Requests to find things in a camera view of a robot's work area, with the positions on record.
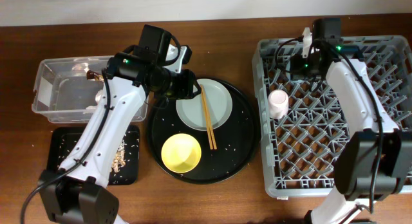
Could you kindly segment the pink cup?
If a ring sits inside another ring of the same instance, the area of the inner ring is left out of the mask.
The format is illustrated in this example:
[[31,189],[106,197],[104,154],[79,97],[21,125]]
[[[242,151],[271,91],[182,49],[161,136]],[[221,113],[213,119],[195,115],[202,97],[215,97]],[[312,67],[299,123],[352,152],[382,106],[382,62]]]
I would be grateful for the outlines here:
[[283,118],[288,112],[288,94],[280,89],[273,90],[268,96],[268,110],[273,119]]

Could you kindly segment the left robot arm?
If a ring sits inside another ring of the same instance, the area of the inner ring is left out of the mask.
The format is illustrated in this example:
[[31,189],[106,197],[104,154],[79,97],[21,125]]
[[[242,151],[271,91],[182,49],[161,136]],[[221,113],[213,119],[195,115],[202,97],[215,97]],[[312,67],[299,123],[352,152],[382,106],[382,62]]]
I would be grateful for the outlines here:
[[79,141],[56,170],[44,170],[23,203],[40,194],[48,219],[56,223],[123,223],[119,200],[106,187],[111,164],[135,113],[150,93],[167,100],[192,99],[200,86],[182,68],[192,51],[159,27],[145,25],[138,44],[112,56],[102,70],[103,92]]

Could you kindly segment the white tissue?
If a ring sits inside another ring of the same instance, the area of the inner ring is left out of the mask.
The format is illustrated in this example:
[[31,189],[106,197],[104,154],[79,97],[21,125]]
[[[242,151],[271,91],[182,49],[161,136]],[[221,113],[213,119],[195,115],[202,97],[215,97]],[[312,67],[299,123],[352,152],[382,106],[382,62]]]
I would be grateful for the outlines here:
[[95,106],[88,106],[88,107],[86,108],[85,113],[92,113],[92,112],[97,108],[97,105],[98,105],[98,103],[99,103],[99,101],[100,101],[100,99],[101,99],[102,94],[103,94],[103,91],[102,91],[102,90],[99,90],[99,91],[97,92],[97,94],[95,95],[96,105],[95,105]]

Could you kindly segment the brown snack wrapper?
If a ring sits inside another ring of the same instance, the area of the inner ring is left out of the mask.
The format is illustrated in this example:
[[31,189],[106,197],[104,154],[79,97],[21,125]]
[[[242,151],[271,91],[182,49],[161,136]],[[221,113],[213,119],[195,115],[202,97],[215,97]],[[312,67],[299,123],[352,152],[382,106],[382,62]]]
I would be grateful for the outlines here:
[[87,71],[86,72],[86,78],[91,81],[95,82],[104,82],[104,77],[102,74],[99,74],[94,71]]

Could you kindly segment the yellow bowl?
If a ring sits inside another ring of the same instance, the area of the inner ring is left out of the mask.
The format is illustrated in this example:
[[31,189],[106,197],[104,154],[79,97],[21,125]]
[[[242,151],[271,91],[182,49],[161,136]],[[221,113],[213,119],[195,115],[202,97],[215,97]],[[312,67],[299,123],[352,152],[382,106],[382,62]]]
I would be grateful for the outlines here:
[[161,159],[170,171],[180,174],[187,173],[200,162],[200,143],[195,137],[185,133],[170,136],[162,146]]

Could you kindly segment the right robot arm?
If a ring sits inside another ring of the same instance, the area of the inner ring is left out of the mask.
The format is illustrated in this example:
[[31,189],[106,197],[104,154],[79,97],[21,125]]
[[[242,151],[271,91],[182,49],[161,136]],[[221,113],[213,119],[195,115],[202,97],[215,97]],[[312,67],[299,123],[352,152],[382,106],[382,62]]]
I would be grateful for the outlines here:
[[320,44],[306,57],[293,55],[290,76],[320,77],[336,94],[350,139],[334,165],[335,185],[320,206],[309,210],[306,223],[350,223],[374,211],[377,201],[398,194],[411,167],[411,133],[392,120],[368,77],[357,46]]

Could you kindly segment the peanut shell food scraps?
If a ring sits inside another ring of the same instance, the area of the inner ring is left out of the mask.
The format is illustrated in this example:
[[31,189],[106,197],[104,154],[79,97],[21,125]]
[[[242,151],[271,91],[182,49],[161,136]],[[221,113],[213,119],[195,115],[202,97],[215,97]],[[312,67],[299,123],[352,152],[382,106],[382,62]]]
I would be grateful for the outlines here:
[[111,172],[118,173],[120,171],[120,168],[126,165],[124,156],[125,156],[125,142],[123,140],[118,146],[115,158],[111,164],[111,170],[110,170]]

